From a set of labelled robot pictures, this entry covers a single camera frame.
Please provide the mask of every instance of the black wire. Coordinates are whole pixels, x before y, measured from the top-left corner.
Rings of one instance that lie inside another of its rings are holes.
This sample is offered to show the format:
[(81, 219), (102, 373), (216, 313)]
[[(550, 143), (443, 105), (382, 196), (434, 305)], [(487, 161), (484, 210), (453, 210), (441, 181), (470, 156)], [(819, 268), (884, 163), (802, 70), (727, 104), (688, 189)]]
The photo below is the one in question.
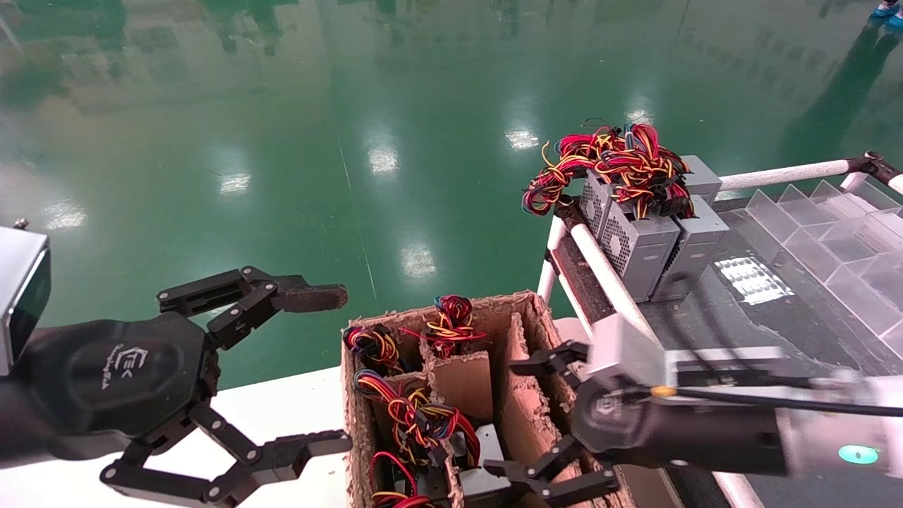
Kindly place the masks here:
[(712, 379), (717, 380), (720, 384), (727, 384), (718, 373), (718, 369), (716, 369), (711, 362), (709, 362), (701, 354), (699, 354), (699, 351), (696, 350), (696, 348), (693, 346), (693, 343), (690, 342), (690, 339), (686, 337), (684, 332), (680, 330), (676, 320), (674, 319), (674, 316), (668, 310), (665, 311), (665, 326), (668, 328), (668, 331), (671, 332), (671, 335), (675, 338), (675, 340), (680, 343), (680, 346), (688, 350), (690, 354), (693, 355), (696, 361), (703, 367), (706, 372), (708, 372), (709, 376)]
[[(701, 278), (702, 277), (698, 277), (695, 280), (688, 280), (688, 285), (690, 287), (690, 290), (695, 294), (696, 300), (699, 303), (699, 310), (700, 314), (703, 317), (703, 323), (707, 327), (712, 329), (712, 337), (715, 339), (718, 345), (727, 350), (728, 355), (731, 357), (734, 363), (736, 363), (741, 369), (756, 374), (756, 386), (789, 386), (792, 388), (806, 389), (812, 388), (812, 382), (809, 380), (809, 378), (776, 376), (764, 369), (757, 368), (752, 364), (752, 362), (750, 362), (746, 358), (742, 358), (739, 354), (737, 354), (737, 352), (735, 351), (737, 346), (731, 343), (731, 341), (727, 338), (728, 334), (727, 332), (725, 332), (724, 327), (721, 325), (721, 320), (718, 319), (718, 316), (712, 312), (712, 300), (709, 299), (708, 291), (706, 291), (703, 288), (703, 285), (700, 283)], [(687, 280), (687, 276), (684, 275), (682, 278), (677, 279), (677, 281), (680, 280)], [(683, 335), (683, 332), (679, 330), (677, 324), (672, 320), (673, 318), (671, 318), (671, 315), (668, 313), (666, 313), (666, 315), (668, 316), (666, 323), (668, 324), (668, 327), (671, 328), (670, 331), (675, 336), (675, 339), (680, 342), (683, 347), (688, 347), (689, 349), (691, 349), (691, 353), (693, 353), (694, 357), (703, 365), (706, 365), (707, 370), (712, 369), (717, 374), (718, 370), (715, 369), (711, 363), (705, 361), (697, 351), (694, 351), (692, 349), (693, 345), (690, 343), (689, 339), (687, 339)], [(722, 384), (729, 384), (724, 382), (721, 375), (717, 375), (716, 379)]]
[(802, 409), (806, 411), (825, 411), (850, 415), (903, 418), (903, 408), (886, 408), (884, 406), (862, 406), (859, 404), (843, 404), (838, 402), (819, 402), (817, 400), (778, 399), (760, 397), (758, 395), (740, 395), (704, 390), (688, 390), (675, 388), (675, 395), (693, 399), (715, 400), (733, 404), (747, 404), (766, 408)]

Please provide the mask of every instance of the gray power supply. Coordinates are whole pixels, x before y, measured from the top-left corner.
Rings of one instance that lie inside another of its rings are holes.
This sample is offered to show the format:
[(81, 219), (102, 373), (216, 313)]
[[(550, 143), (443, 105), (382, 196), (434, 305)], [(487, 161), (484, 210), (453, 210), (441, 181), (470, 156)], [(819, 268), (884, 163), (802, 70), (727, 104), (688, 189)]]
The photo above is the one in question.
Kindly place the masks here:
[(614, 189), (598, 176), (589, 172), (583, 182), (583, 194), (580, 196), (580, 211), (586, 219), (586, 227), (592, 236), (598, 239), (602, 233), (602, 225), (609, 215), (609, 207), (613, 200)]
[(715, 195), (721, 189), (721, 178), (696, 155), (682, 155), (681, 160), (684, 161), (687, 169), (692, 171), (692, 173), (684, 175), (686, 190), (691, 195), (698, 195), (705, 202), (712, 204), (715, 201)]
[(630, 221), (621, 207), (609, 206), (597, 239), (634, 301), (645, 302), (662, 274), (679, 233), (680, 229), (669, 217)]
[(690, 199), (693, 200), (696, 218), (674, 217), (675, 224), (680, 228), (680, 235), (652, 293), (651, 299), (654, 302), (686, 297), (693, 282), (709, 266), (709, 259), (728, 230), (721, 217), (702, 196), (695, 195)]
[(464, 492), (464, 505), (467, 508), (509, 506), (511, 482), (507, 478), (492, 475), (483, 468), (486, 460), (505, 460), (496, 427), (492, 424), (484, 425), (475, 432), (479, 439), (479, 467), (458, 474), (461, 490)]

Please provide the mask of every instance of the gripper logo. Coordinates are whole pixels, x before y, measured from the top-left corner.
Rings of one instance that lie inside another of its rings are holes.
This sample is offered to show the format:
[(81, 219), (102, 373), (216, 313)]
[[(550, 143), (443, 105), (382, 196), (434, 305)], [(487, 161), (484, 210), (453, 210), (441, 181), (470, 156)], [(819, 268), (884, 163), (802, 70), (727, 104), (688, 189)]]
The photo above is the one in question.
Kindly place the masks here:
[(113, 374), (118, 373), (119, 379), (134, 377), (134, 371), (144, 367), (144, 361), (147, 360), (147, 350), (140, 347), (133, 347), (124, 351), (122, 348), (125, 344), (119, 343), (113, 347), (113, 351), (107, 356), (107, 363), (104, 365), (103, 380), (100, 382), (100, 389), (106, 390)]

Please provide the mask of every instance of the cardboard compartment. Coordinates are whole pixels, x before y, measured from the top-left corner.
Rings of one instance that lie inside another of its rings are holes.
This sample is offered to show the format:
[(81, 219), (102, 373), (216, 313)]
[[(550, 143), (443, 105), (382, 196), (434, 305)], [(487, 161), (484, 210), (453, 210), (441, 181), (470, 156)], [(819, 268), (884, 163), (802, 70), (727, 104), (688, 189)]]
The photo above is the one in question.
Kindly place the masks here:
[[(470, 418), (474, 427), (493, 423), (505, 458), (534, 462), (561, 439), (562, 431), (567, 431), (567, 412), (573, 405), (573, 392), (557, 377), (540, 382), (530, 377), (514, 376), (509, 373), (508, 365), (511, 361), (527, 358), (537, 349), (555, 347), (561, 343), (561, 338), (555, 331), (548, 306), (533, 292), (473, 299), (471, 303), (473, 325), (487, 336), (475, 344), (473, 349), (477, 351), (444, 360), (435, 357), (426, 341), (417, 341), (398, 332), (402, 327), (421, 330), (426, 321), (436, 317), (432, 307), (359, 319), (349, 325), (382, 324), (393, 332), (399, 342), (399, 350), (404, 337), (414, 340), (423, 360), (422, 369), (389, 379), (394, 382), (425, 382), (431, 400), (459, 408)], [(411, 343), (407, 344), (405, 349), (412, 351)], [(369, 461), (376, 451), (386, 446), (383, 440), (385, 423), (379, 423), (382, 418), (380, 411), (385, 409), (374, 408), (351, 385), (355, 372), (361, 367), (360, 361), (343, 349), (341, 375), (345, 422), (354, 440), (347, 466), (349, 506), (352, 508), (373, 505), (368, 482)], [(575, 477), (582, 468), (591, 470), (593, 467), (592, 461), (584, 458), (580, 464), (575, 462), (565, 468), (555, 481)], [(464, 508), (466, 504), (459, 470), (450, 458), (446, 460), (446, 474), (450, 490), (448, 505)], [(611, 506), (633, 506), (626, 489), (608, 496), (608, 502)], [(539, 508), (545, 503), (538, 496), (528, 495), (511, 505)], [(606, 501), (575, 506), (604, 507)]]

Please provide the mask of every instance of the power supply unit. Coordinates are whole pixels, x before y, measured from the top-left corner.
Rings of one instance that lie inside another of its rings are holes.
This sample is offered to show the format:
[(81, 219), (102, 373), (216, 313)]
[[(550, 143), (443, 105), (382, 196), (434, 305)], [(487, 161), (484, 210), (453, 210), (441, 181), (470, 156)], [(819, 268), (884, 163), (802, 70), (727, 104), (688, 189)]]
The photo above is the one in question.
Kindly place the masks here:
[(721, 189), (721, 178), (696, 155), (681, 155), (687, 169), (692, 171), (684, 175), (686, 190), (691, 195), (701, 196), (705, 202), (712, 204), (715, 195)]
[(679, 233), (680, 228), (670, 217), (632, 221), (620, 206), (608, 207), (599, 246), (634, 301), (649, 299)]
[(596, 240), (601, 236), (602, 225), (608, 218), (612, 194), (614, 194), (614, 190), (611, 185), (592, 173), (586, 175), (586, 181), (583, 182), (583, 194), (580, 196), (580, 211), (583, 212), (583, 218), (586, 219), (586, 227), (590, 229)]
[(712, 210), (700, 195), (691, 196), (693, 200), (693, 219), (678, 219), (675, 224), (680, 228), (677, 244), (665, 263), (662, 277), (658, 280), (651, 300), (674, 300), (684, 298), (690, 292), (693, 282), (701, 276), (709, 265), (718, 242), (728, 230), (727, 225)]

